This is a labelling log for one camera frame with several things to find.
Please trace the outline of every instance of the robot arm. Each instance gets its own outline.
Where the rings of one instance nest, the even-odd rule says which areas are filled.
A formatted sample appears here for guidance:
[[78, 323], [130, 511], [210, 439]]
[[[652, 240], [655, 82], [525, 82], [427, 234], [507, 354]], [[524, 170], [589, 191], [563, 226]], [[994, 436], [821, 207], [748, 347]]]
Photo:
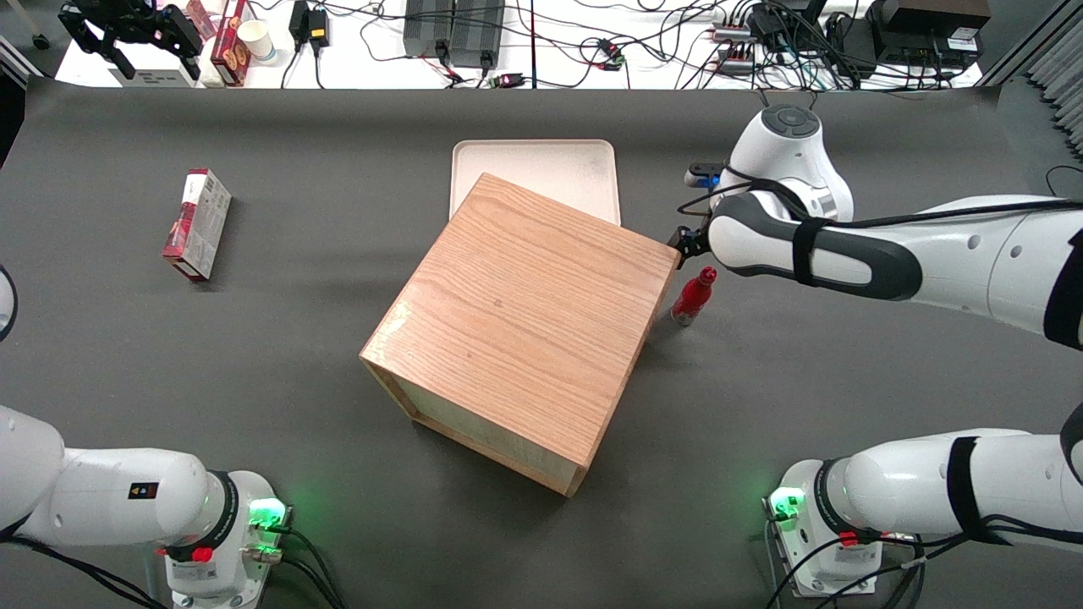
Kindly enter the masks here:
[[[181, 60], [193, 80], [199, 79], [203, 40], [192, 22], [172, 4], [155, 11], [154, 4], [144, 0], [73, 0], [61, 7], [57, 17], [84, 53], [97, 53], [113, 62], [129, 80], [135, 77], [135, 68], [117, 49], [118, 41], [169, 51]], [[88, 23], [102, 29], [101, 39], [87, 27]]]
[[[720, 194], [703, 226], [681, 226], [670, 241], [684, 258], [709, 250], [740, 275], [954, 309], [1081, 348], [1083, 206], [980, 196], [893, 222], [850, 222], [850, 191], [819, 119], [795, 106], [764, 109], [730, 165], [692, 169], [687, 183]], [[990, 212], [952, 216], [978, 209]]]
[[[803, 461], [765, 500], [799, 596], [879, 569], [884, 535], [950, 536], [1083, 552], [1083, 404], [1059, 435], [968, 429]], [[834, 552], [815, 554], [831, 545]], [[874, 592], [875, 578], [854, 593]]]
[[[16, 311], [0, 267], [0, 340]], [[65, 448], [48, 423], [0, 406], [0, 543], [154, 544], [173, 601], [198, 609], [253, 607], [280, 559], [286, 506], [251, 471], [210, 471], [159, 449]]]

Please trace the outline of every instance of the black box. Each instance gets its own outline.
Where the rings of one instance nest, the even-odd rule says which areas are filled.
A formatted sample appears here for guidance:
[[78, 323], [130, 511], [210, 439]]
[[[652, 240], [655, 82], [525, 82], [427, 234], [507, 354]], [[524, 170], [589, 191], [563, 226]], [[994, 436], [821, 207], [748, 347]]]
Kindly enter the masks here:
[[452, 41], [454, 0], [406, 0], [403, 49], [412, 57], [439, 59]]
[[495, 69], [501, 31], [504, 0], [458, 0], [452, 24], [452, 65]]
[[[835, 31], [845, 31], [846, 36], [834, 41], [836, 48], [844, 54], [849, 64], [858, 72], [861, 78], [869, 78], [876, 72], [876, 46], [873, 43], [873, 26], [867, 20], [853, 20], [843, 16], [838, 20]], [[843, 76], [848, 76], [847, 72], [834, 59], [831, 53], [826, 56], [832, 60], [835, 72]]]
[[882, 13], [890, 31], [963, 40], [992, 16], [987, 0], [885, 0]]
[[910, 64], [913, 66], [966, 69], [981, 56], [981, 35], [973, 40], [949, 40], [918, 34], [900, 34], [886, 29], [874, 11], [884, 0], [876, 0], [869, 9], [869, 23], [873, 30], [873, 46], [877, 63]]

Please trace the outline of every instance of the green light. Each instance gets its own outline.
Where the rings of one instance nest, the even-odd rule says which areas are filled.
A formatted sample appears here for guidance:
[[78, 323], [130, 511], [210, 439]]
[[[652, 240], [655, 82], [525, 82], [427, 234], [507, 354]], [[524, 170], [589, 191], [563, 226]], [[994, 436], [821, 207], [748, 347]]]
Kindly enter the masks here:
[[286, 504], [270, 497], [248, 504], [248, 523], [255, 527], [276, 527], [286, 519]]
[[774, 509], [775, 520], [790, 520], [797, 517], [797, 511], [805, 503], [805, 491], [782, 487], [775, 489], [768, 500]]

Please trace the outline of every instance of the dark gray mat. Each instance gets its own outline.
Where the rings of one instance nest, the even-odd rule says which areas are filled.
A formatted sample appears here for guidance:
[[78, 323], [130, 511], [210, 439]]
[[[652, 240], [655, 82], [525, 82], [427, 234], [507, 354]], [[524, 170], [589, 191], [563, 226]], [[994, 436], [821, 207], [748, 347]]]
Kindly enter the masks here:
[[[817, 102], [858, 218], [1026, 192], [996, 91], [917, 99]], [[688, 164], [725, 158], [759, 107], [745, 92], [37, 81], [0, 171], [0, 260], [22, 297], [0, 400], [70, 446], [264, 474], [356, 608], [762, 607], [759, 497], [786, 467], [969, 427], [1055, 432], [1083, 397], [1079, 353], [958, 312], [723, 274], [690, 329], [652, 337], [570, 501], [410, 424], [357, 361], [446, 221], [456, 142], [604, 138], [625, 225], [664, 239], [699, 194]], [[238, 198], [205, 287], [158, 258], [197, 166]], [[142, 581], [132, 548], [78, 555]], [[0, 548], [0, 566], [5, 608], [123, 606], [41, 557]], [[964, 546], [930, 563], [921, 607], [1075, 607], [1081, 567]], [[317, 606], [296, 573], [273, 581], [265, 607]]]

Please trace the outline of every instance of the wooden crate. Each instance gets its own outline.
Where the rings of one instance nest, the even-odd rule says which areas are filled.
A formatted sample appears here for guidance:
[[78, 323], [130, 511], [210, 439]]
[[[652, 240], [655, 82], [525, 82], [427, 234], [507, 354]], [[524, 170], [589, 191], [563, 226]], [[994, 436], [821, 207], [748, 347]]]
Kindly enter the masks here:
[[572, 496], [678, 258], [483, 174], [361, 359], [414, 420]]

